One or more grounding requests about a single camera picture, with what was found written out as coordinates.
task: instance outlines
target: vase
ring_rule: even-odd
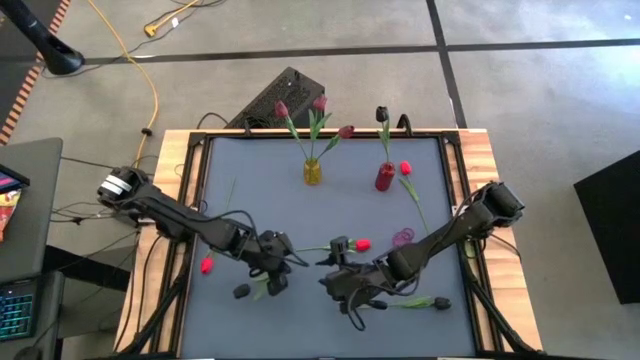
[[[304,183],[318,185],[322,182],[322,167],[317,159],[308,159],[304,162]]]
[[[378,177],[376,177],[376,189],[378,189],[378,191],[387,191],[395,175],[396,167],[392,162],[386,162],[380,165]]]

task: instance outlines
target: yellow vase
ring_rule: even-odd
[[[317,159],[309,159],[304,162],[304,183],[318,185],[322,182],[322,167]]]

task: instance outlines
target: rgb keyboard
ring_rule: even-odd
[[[0,286],[0,341],[33,336],[36,291],[35,280]]]

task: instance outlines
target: concrete floor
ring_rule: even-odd
[[[449,44],[640,37],[640,4],[634,1],[436,3]],[[174,5],[165,0],[96,4],[129,48],[145,40],[144,22]],[[120,54],[85,1],[72,2],[59,34],[89,58]],[[422,0],[229,0],[198,11],[137,54],[433,45],[434,39]],[[640,306],[617,303],[572,184],[640,148],[640,48],[450,57],[469,127],[489,129],[501,178],[527,205],[515,231],[545,349],[637,359]],[[207,111],[233,118],[287,66],[327,87],[335,126],[375,126],[374,108],[383,104],[396,116],[407,113],[414,127],[455,126],[437,53],[144,66],[160,95],[157,136],[147,154],[158,153],[164,130],[194,127]],[[109,65],[74,78],[41,78],[11,141],[59,136],[66,156],[129,164],[151,109],[148,87],[130,65]],[[206,127],[221,125],[211,120]],[[152,172],[155,161],[142,167]],[[106,173],[63,162],[56,204],[91,201]],[[95,251],[127,231],[107,221],[52,224],[49,241],[81,254]],[[108,344],[112,337],[76,338],[65,346],[63,358],[86,357],[88,344]]]

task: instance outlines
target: red vase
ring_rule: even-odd
[[[391,181],[395,175],[396,167],[393,163],[388,162],[380,165],[378,177],[376,178],[376,189],[378,189],[378,191],[387,191],[389,186],[391,186]]]

